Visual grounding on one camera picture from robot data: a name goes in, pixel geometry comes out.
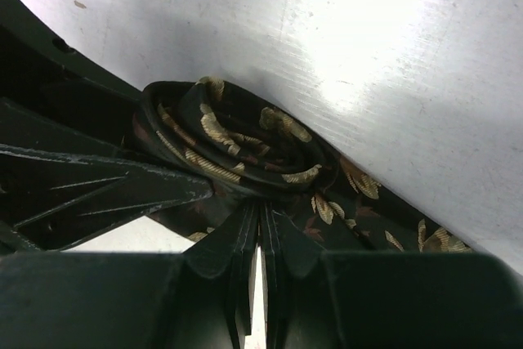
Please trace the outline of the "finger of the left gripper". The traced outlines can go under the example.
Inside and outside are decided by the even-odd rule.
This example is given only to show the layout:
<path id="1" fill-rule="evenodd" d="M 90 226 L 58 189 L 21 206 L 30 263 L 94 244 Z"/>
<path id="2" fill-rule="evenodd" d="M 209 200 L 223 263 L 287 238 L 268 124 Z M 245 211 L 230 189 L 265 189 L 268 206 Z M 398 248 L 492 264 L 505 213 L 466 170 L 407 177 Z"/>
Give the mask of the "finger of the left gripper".
<path id="1" fill-rule="evenodd" d="M 1 0 L 1 142 L 28 149 L 137 149 L 139 92 Z"/>
<path id="2" fill-rule="evenodd" d="M 1 251 L 63 250 L 212 195 L 202 177 L 1 100 Z"/>

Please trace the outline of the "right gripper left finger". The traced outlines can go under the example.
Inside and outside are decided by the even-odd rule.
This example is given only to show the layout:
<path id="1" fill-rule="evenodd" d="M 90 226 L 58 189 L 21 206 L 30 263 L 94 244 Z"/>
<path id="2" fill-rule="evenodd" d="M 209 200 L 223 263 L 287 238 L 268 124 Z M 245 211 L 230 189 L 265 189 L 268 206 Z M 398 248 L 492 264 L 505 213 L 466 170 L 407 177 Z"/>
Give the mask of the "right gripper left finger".
<path id="1" fill-rule="evenodd" d="M 252 329 L 259 206 L 183 253 L 1 260 L 4 348 L 241 348 Z"/>

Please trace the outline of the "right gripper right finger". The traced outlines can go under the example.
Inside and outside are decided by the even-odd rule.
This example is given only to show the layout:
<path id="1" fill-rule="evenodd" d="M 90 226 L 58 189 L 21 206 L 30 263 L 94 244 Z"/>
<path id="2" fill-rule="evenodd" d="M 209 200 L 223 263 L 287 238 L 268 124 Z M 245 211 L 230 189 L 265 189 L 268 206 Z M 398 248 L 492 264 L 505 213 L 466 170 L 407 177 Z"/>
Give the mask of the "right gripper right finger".
<path id="1" fill-rule="evenodd" d="M 269 348 L 519 348 L 522 287 L 485 254 L 328 251 L 260 212 Z"/>

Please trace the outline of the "black gold floral tie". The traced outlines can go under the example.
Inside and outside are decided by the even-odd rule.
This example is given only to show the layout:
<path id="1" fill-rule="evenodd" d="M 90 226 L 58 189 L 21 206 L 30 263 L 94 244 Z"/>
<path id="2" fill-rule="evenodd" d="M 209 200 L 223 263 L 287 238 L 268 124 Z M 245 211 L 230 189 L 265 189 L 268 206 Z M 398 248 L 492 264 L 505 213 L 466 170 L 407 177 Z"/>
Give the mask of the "black gold floral tie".
<path id="1" fill-rule="evenodd" d="M 152 214 L 192 241 L 211 234 L 246 199 L 259 198 L 328 250 L 471 252 L 299 120 L 219 78 L 148 85 L 129 141 L 210 181 L 209 198 Z"/>

